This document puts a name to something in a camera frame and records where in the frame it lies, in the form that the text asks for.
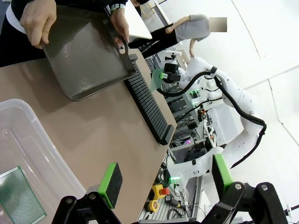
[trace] wristwatch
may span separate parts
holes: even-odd
[[[124,4],[113,4],[111,7],[110,7],[110,11],[114,11],[116,9],[119,9],[119,8],[125,8],[125,5]]]

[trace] person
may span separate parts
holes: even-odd
[[[149,0],[131,0],[133,6],[137,10],[138,14],[141,16],[141,8],[140,5],[147,3]]]
[[[152,32],[151,40],[137,38],[129,43],[129,47],[139,48],[150,42],[156,42],[142,53],[143,57],[147,58],[183,40],[190,39],[189,52],[190,56],[194,57],[194,44],[207,38],[211,32],[227,32],[227,18],[208,18],[202,14],[186,16],[174,24]]]
[[[45,58],[41,42],[48,44],[51,26],[56,20],[56,4],[89,11],[104,12],[110,6],[110,20],[129,42],[124,16],[128,0],[12,0],[0,34],[0,67]],[[119,46],[122,42],[116,39]]]

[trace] gray t-shirt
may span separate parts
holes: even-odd
[[[175,28],[177,41],[196,39],[198,42],[210,35],[209,19],[205,15],[190,15],[190,21]]]

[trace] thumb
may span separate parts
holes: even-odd
[[[53,25],[53,23],[55,22],[55,20],[56,20],[56,17],[49,17],[43,27],[42,41],[44,44],[49,43],[50,28]]]

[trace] hand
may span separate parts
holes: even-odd
[[[112,22],[116,31],[123,36],[126,42],[129,43],[129,25],[125,18],[125,9],[118,8],[112,11],[110,21]],[[119,38],[115,38],[114,40],[119,47],[123,45],[122,41]]]
[[[167,34],[171,34],[171,33],[173,32],[173,30],[174,30],[174,27],[173,27],[173,26],[168,27],[168,28],[166,28],[165,33],[167,33]]]
[[[34,0],[25,6],[20,24],[32,46],[42,49],[41,41],[44,44],[49,43],[49,31],[55,20],[55,0]]]
[[[190,53],[190,57],[191,57],[191,58],[194,57],[193,49],[192,49],[192,48],[189,49],[189,53]]]

